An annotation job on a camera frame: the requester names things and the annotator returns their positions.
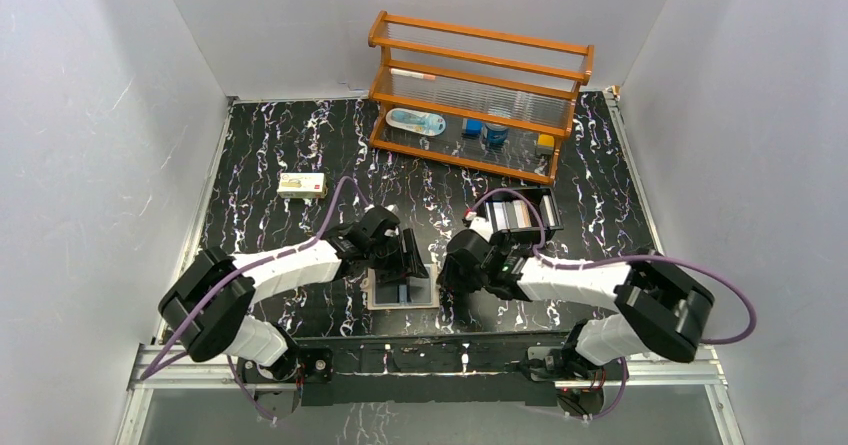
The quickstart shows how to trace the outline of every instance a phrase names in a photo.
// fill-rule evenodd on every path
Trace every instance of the grey wall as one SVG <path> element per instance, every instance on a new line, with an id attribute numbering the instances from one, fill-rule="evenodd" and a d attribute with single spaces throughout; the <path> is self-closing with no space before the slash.
<path id="1" fill-rule="evenodd" d="M 848 0 L 669 0 L 623 88 L 627 136 L 670 254 L 760 312 L 720 349 L 746 443 L 848 434 Z M 722 294 L 712 335 L 743 326 Z"/>
<path id="2" fill-rule="evenodd" d="M 226 101 L 172 0 L 0 0 L 0 443 L 110 443 Z"/>
<path id="3" fill-rule="evenodd" d="M 591 86 L 624 81 L 665 0 L 175 0 L 228 95 L 347 96 L 368 89 L 381 9 L 595 44 Z"/>

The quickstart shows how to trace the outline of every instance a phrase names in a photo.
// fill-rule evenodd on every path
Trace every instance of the robotic arm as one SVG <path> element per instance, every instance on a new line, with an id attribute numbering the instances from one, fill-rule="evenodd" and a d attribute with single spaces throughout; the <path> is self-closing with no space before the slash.
<path id="1" fill-rule="evenodd" d="M 619 312 L 578 323 L 562 349 L 531 347 L 518 364 L 529 378 L 586 378 L 612 360 L 648 351 L 676 362 L 694 360 L 714 298 L 677 266 L 636 262 L 558 270 L 536 258 L 530 246 L 509 240 L 493 245 L 491 230 L 484 218 L 474 217 L 468 229 L 454 236 L 438 278 L 442 287 L 459 293 L 485 289 L 503 300 L 566 300 Z"/>
<path id="2" fill-rule="evenodd" d="M 399 224 L 389 209 L 375 206 L 361 220 L 333 227 L 315 243 L 287 247 L 300 250 L 287 256 L 285 249 L 234 256 L 220 248 L 204 250 L 159 303 L 159 313 L 176 330 L 215 283 L 244 265 L 267 259 L 266 265 L 238 275 L 222 289 L 180 341 L 195 362 L 224 353 L 254 361 L 274 379 L 287 380 L 301 366 L 297 343 L 282 327 L 247 316 L 249 307 L 303 285 L 359 274 L 365 267 L 388 283 L 427 278 L 412 229 L 398 233 Z"/>
<path id="3" fill-rule="evenodd" d="M 535 340 L 536 346 L 523 345 L 521 349 L 527 348 L 521 360 L 505 363 L 501 372 L 521 372 L 533 381 L 588 379 L 612 360 L 647 351 L 677 362 L 694 360 L 714 298 L 669 263 L 673 260 L 657 252 L 649 252 L 656 260 L 640 256 L 634 258 L 639 261 L 604 266 L 553 260 L 508 235 L 493 236 L 485 218 L 473 213 L 469 217 L 468 228 L 447 245 L 437 280 L 443 289 L 456 293 L 485 289 L 503 300 L 566 300 L 619 312 L 578 323 L 564 343 L 556 337 L 544 345 Z M 318 237 L 293 247 L 234 256 L 220 248 L 203 250 L 159 304 L 159 312 L 175 336 L 142 378 L 167 366 L 160 364 L 161 356 L 179 339 L 195 362 L 227 354 L 258 365 L 261 370 L 257 372 L 264 379 L 330 381 L 333 367 L 325 360 L 332 359 L 332 350 L 300 346 L 282 327 L 247 313 L 251 305 L 265 298 L 302 285 L 356 276 L 365 268 L 373 269 L 377 280 L 385 284 L 428 278 L 413 231 L 401 230 L 399 225 L 392 211 L 374 206 L 366 209 L 359 221 L 319 232 Z M 569 264 L 572 270 L 562 270 L 558 264 Z M 742 335 L 727 340 L 744 338 L 756 323 L 747 299 L 737 295 L 746 303 L 752 320 Z M 439 337 L 418 339 L 426 344 Z M 390 353 L 387 344 L 384 363 Z M 463 355 L 463 373 L 466 360 Z M 484 368 L 490 367 L 486 373 L 498 372 L 497 361 L 481 362 Z M 409 368 L 406 366 L 406 374 L 415 375 L 416 370 Z"/>

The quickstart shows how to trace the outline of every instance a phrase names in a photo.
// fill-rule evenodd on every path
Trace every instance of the wooden rack shelf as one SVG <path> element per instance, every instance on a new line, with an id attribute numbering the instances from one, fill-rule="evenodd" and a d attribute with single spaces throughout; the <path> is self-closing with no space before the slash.
<path id="1" fill-rule="evenodd" d="M 371 27 L 368 44 L 381 47 L 380 68 L 369 90 L 369 97 L 380 103 L 372 146 L 532 182 L 554 182 L 562 142 L 571 134 L 580 86 L 587 84 L 592 74 L 593 46 L 400 17 L 385 11 Z M 401 54 L 410 58 L 398 60 Z M 569 69 L 569 65 L 578 70 Z M 415 72 L 417 76 L 392 70 Z M 541 77 L 544 83 L 531 83 L 534 77 Z M 556 88 L 549 85 L 551 79 Z M 420 135 L 386 127 L 386 114 L 396 107 L 442 115 L 448 123 L 446 137 L 422 142 Z M 463 118 L 514 129 L 508 139 L 513 143 L 506 147 L 509 152 L 501 147 L 487 149 L 479 139 L 461 137 Z M 532 154 L 538 134 L 554 137 L 551 157 Z M 508 159 L 521 152 L 521 160 Z"/>

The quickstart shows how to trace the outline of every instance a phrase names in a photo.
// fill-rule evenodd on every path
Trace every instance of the purple cable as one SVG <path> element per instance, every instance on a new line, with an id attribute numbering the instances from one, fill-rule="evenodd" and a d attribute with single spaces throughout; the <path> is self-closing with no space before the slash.
<path id="1" fill-rule="evenodd" d="M 721 283 L 725 287 L 729 288 L 730 291 L 732 291 L 733 293 L 736 294 L 737 297 L 739 297 L 739 300 L 742 301 L 742 304 L 745 305 L 745 308 L 748 310 L 748 326 L 745 327 L 745 330 L 743 330 L 742 333 L 740 333 L 738 335 L 734 335 L 732 337 L 727 337 L 727 338 L 705 338 L 705 339 L 701 340 L 701 343 L 704 343 L 704 344 L 707 344 L 707 345 L 727 345 L 727 344 L 730 344 L 730 343 L 736 343 L 736 342 L 739 342 L 741 340 L 744 340 L 744 339 L 748 338 L 748 336 L 750 336 L 754 332 L 754 328 L 757 326 L 757 312 L 754 310 L 754 304 L 751 303 L 751 300 L 749 300 L 748 297 L 744 293 L 742 293 L 742 290 L 739 290 L 739 288 L 737 288 L 735 285 L 730 283 L 730 281 L 727 280 L 726 278 L 724 278 L 724 277 L 722 277 L 722 276 L 720 276 L 716 273 L 713 273 L 709 270 L 706 270 L 706 269 L 702 268 L 701 266 L 696 265 L 694 263 L 686 262 L 684 260 L 679 260 L 679 259 L 676 259 L 676 258 L 663 257 L 663 256 L 658 256 L 658 255 L 629 255 L 629 256 L 623 256 L 623 257 L 612 257 L 612 258 L 605 258 L 605 259 L 602 259 L 602 260 L 589 262 L 589 263 L 585 263 L 585 264 L 579 264 L 579 265 L 569 265 L 569 264 L 566 264 L 566 263 L 555 263 L 555 262 L 553 262 L 548 257 L 542 255 L 542 253 L 540 251 L 541 249 L 543 249 L 545 247 L 545 228 L 544 228 L 544 222 L 542 221 L 542 217 L 541 217 L 541 215 L 539 215 L 539 211 L 536 210 L 536 206 L 533 205 L 532 203 L 530 203 L 530 201 L 527 200 L 527 198 L 524 195 L 521 195 L 520 193 L 516 192 L 515 190 L 509 189 L 509 188 L 496 188 L 496 189 L 494 189 L 490 192 L 483 194 L 483 196 L 480 197 L 480 199 L 477 200 L 477 202 L 471 207 L 471 211 L 473 212 L 473 211 L 477 210 L 477 207 L 479 207 L 481 204 L 483 204 L 483 202 L 488 200 L 489 197 L 491 197 L 492 195 L 499 193 L 499 192 L 509 193 L 510 195 L 513 195 L 514 197 L 523 201 L 524 204 L 527 205 L 527 208 L 530 210 L 530 212 L 533 214 L 533 218 L 535 218 L 536 223 L 539 224 L 539 243 L 537 243 L 536 245 L 533 246 L 533 254 L 536 256 L 536 258 L 539 259 L 539 261 L 541 261 L 545 265 L 547 265 L 549 267 L 553 267 L 556 270 L 572 270 L 573 271 L 573 270 L 589 270 L 589 269 L 592 269 L 592 268 L 603 267 L 605 265 L 612 265 L 614 263 L 631 263 L 631 262 L 654 261 L 654 262 L 670 263 L 672 265 L 677 265 L 679 267 L 688 268 L 689 270 L 694 270 L 698 273 L 706 275 L 706 276 L 712 278 L 713 280 Z M 607 408 L 603 412 L 596 415 L 594 418 L 601 418 L 601 417 L 607 415 L 608 413 L 610 413 L 612 411 L 612 409 L 615 408 L 618 405 L 618 402 L 621 401 L 621 397 L 624 396 L 624 388 L 626 386 L 627 377 L 629 376 L 629 373 L 627 372 L 627 362 L 624 360 L 624 357 L 621 357 L 620 362 L 621 362 L 621 365 L 624 369 L 624 378 L 621 380 L 621 387 L 618 389 L 618 394 L 616 395 L 615 400 L 612 402 L 612 405 L 610 405 L 609 408 Z"/>
<path id="2" fill-rule="evenodd" d="M 627 369 L 627 360 L 625 360 L 624 357 L 619 358 L 618 363 L 621 364 L 621 386 L 618 387 L 618 393 L 615 394 L 615 400 L 612 401 L 606 410 L 602 410 L 598 412 L 597 415 L 593 415 L 592 420 L 607 416 L 615 407 L 618 406 L 618 402 L 620 402 L 621 397 L 624 396 L 624 384 L 627 383 L 627 380 L 630 378 L 630 370 Z"/>
<path id="3" fill-rule="evenodd" d="M 168 341 L 165 343 L 165 346 L 162 347 L 162 350 L 159 351 L 159 353 L 156 355 L 156 357 L 154 357 L 153 360 L 150 362 L 150 365 L 148 365 L 147 368 L 144 370 L 144 372 L 141 373 L 141 380 L 147 380 L 148 378 L 152 377 L 153 375 L 158 373 L 163 368 L 174 363 L 175 361 L 179 360 L 180 358 L 183 358 L 184 356 L 188 355 L 188 352 L 181 352 L 181 353 L 177 354 L 176 356 L 171 357 L 170 359 L 166 360 L 165 362 L 162 362 L 162 358 L 164 358 L 165 355 L 167 355 L 168 352 L 171 351 L 171 348 L 173 348 L 174 345 L 177 343 L 177 340 L 179 340 L 180 337 L 182 337 L 183 333 L 185 333 L 189 324 L 191 324 L 191 322 L 195 318 L 197 318 L 197 316 L 200 314 L 201 310 L 203 310 L 206 307 L 206 305 L 212 300 L 212 298 L 214 298 L 215 295 L 217 295 L 218 292 L 221 291 L 221 289 L 223 289 L 225 286 L 229 285 L 230 282 L 234 278 L 236 278 L 237 276 L 241 275 L 244 272 L 253 270 L 256 267 L 260 267 L 262 265 L 270 263 L 270 262 L 277 260 L 279 258 L 287 257 L 287 256 L 289 256 L 289 255 L 291 255 L 295 252 L 301 252 L 303 250 L 306 250 L 307 248 L 318 243 L 318 241 L 320 240 L 320 237 L 322 235 L 324 235 L 324 232 L 327 231 L 327 227 L 330 225 L 330 219 L 332 218 L 333 210 L 335 210 L 335 208 L 336 208 L 336 203 L 339 200 L 339 195 L 340 195 L 340 192 L 342 190 L 342 186 L 345 184 L 345 182 L 350 182 L 351 184 L 353 184 L 353 186 L 356 188 L 356 192 L 359 195 L 360 200 L 362 201 L 362 204 L 367 207 L 368 206 L 368 199 L 365 198 L 365 194 L 362 193 L 362 190 L 359 188 L 359 185 L 356 184 L 356 181 L 351 177 L 342 177 L 341 180 L 339 180 L 339 183 L 336 185 L 336 191 L 333 193 L 333 199 L 330 202 L 330 207 L 327 209 L 327 215 L 324 217 L 324 223 L 321 224 L 321 228 L 318 230 L 318 233 L 314 237 L 312 237 L 312 239 L 309 240 L 308 242 L 302 243 L 297 247 L 287 248 L 287 249 L 281 251 L 280 253 L 278 253 L 275 256 L 268 256 L 268 257 L 256 260 L 255 262 L 248 263 L 247 265 L 245 265 L 245 266 L 243 266 L 243 267 L 241 267 L 237 270 L 233 270 L 232 272 L 227 274 L 227 276 L 222 278 L 221 281 L 216 283 L 215 286 L 212 287 L 206 293 L 206 295 L 204 295 L 203 298 L 200 299 L 199 302 L 197 302 L 197 305 L 195 305 L 195 307 L 191 310 L 191 312 L 188 314 L 188 316 L 185 318 L 185 320 L 183 320 L 183 323 L 181 323 L 180 326 L 177 327 L 176 330 L 174 330 L 173 335 L 171 335 L 171 338 L 169 338 Z M 235 379 L 235 382 L 238 384 L 239 388 L 241 388 L 242 391 L 245 392 L 245 394 L 247 394 L 248 398 L 250 398 L 250 400 L 253 402 L 253 405 L 256 407 L 256 409 L 259 411 L 259 413 L 263 414 L 263 415 L 267 415 L 266 418 L 268 418 L 268 416 L 273 417 L 274 415 L 271 412 L 269 412 L 268 410 L 265 410 L 261 405 L 259 405 L 253 399 L 253 396 L 250 393 L 250 391 L 247 390 L 247 387 L 241 382 L 241 380 L 238 379 L 238 376 L 235 373 L 236 372 L 235 367 L 232 365 L 232 359 L 227 357 L 227 360 L 230 362 L 230 368 L 233 371 L 233 378 Z"/>

